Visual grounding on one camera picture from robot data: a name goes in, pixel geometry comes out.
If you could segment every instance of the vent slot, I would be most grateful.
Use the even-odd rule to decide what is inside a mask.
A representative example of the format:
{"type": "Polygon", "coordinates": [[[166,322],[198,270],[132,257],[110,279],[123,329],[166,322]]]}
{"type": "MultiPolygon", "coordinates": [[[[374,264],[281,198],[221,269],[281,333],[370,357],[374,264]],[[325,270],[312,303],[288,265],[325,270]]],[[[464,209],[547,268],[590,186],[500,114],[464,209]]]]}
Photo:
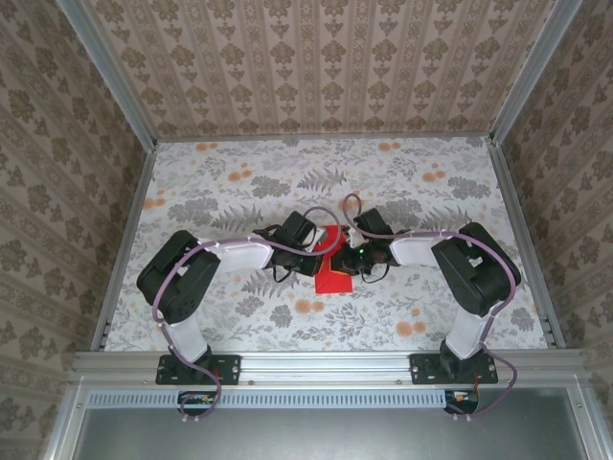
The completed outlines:
{"type": "MultiPolygon", "coordinates": [[[[94,390],[89,409],[177,408],[178,390],[94,390]]],[[[188,408],[202,407],[186,404],[188,408]]],[[[445,407],[444,390],[243,390],[224,389],[219,408],[351,409],[445,407]]]]}

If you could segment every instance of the black cable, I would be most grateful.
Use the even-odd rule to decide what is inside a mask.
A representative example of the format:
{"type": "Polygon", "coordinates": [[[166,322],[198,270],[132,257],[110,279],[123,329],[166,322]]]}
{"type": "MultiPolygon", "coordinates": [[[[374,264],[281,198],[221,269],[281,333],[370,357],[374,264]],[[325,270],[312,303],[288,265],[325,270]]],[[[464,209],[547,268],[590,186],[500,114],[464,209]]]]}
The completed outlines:
{"type": "Polygon", "coordinates": [[[373,281],[366,281],[366,278],[364,278],[364,272],[363,271],[360,271],[360,274],[362,275],[362,281],[364,283],[366,283],[367,285],[371,285],[371,284],[377,283],[377,282],[381,281],[383,278],[385,278],[387,276],[387,272],[388,271],[390,271],[390,266],[389,265],[387,265],[385,267],[385,271],[383,272],[383,274],[379,278],[377,278],[376,280],[373,280],[373,281]]]}
{"type": "Polygon", "coordinates": [[[315,236],[317,236],[317,229],[313,232],[313,238],[310,239],[310,242],[304,242],[302,244],[298,244],[297,247],[299,249],[304,249],[306,247],[311,246],[315,242],[315,236]]]}
{"type": "Polygon", "coordinates": [[[277,266],[272,265],[272,279],[275,280],[277,283],[282,283],[283,281],[285,281],[287,278],[289,278],[289,275],[291,275],[291,273],[292,271],[288,270],[285,276],[283,276],[281,280],[278,280],[277,279],[277,266]]]}

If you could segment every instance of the beige wallpaper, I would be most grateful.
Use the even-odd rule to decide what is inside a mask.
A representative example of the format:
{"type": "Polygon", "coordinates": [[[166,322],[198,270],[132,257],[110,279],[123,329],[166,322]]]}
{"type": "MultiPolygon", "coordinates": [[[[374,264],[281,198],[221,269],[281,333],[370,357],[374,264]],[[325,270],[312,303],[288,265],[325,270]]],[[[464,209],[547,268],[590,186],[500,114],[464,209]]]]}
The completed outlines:
{"type": "Polygon", "coordinates": [[[53,1],[0,2],[0,458],[36,458],[89,348],[144,152],[53,1]]]}
{"type": "Polygon", "coordinates": [[[568,345],[613,421],[613,4],[584,1],[504,142],[568,345]]]}
{"type": "Polygon", "coordinates": [[[85,0],[159,137],[488,131],[552,0],[85,0]]]}

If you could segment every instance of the floral tablecloth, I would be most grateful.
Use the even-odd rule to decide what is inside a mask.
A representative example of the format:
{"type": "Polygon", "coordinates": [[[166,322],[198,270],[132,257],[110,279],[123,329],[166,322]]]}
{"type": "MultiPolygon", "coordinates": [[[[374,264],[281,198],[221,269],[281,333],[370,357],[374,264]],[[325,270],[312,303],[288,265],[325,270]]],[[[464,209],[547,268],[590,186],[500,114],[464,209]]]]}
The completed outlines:
{"type": "MultiPolygon", "coordinates": [[[[203,241],[242,236],[313,205],[341,217],[349,192],[395,231],[479,221],[521,268],[484,139],[162,144],[106,350],[166,350],[136,278],[173,232],[184,228],[203,241]]],[[[309,218],[333,223],[323,213],[309,218]]],[[[371,285],[354,278],[352,293],[333,295],[317,295],[311,278],[277,284],[270,270],[258,270],[215,277],[197,317],[214,350],[393,351],[438,349],[457,308],[432,267],[392,268],[371,285]]],[[[546,347],[525,282],[488,345],[546,347]]]]}

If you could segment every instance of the red object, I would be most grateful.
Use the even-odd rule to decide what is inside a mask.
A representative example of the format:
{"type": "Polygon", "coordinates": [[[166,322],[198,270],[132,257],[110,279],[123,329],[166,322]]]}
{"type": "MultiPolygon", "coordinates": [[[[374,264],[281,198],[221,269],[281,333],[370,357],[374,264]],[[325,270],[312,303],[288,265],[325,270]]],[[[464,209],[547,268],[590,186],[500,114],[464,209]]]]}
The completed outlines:
{"type": "MultiPolygon", "coordinates": [[[[326,239],[315,246],[316,251],[321,251],[330,247],[330,245],[336,239],[336,225],[330,225],[326,227],[328,234],[326,239]]],[[[341,235],[341,239],[338,241],[334,249],[324,254],[322,261],[322,267],[319,273],[315,275],[315,292],[318,294],[338,294],[340,292],[353,292],[352,277],[345,273],[338,273],[336,271],[330,271],[329,260],[336,251],[341,248],[341,244],[345,242],[345,237],[341,235]]]]}

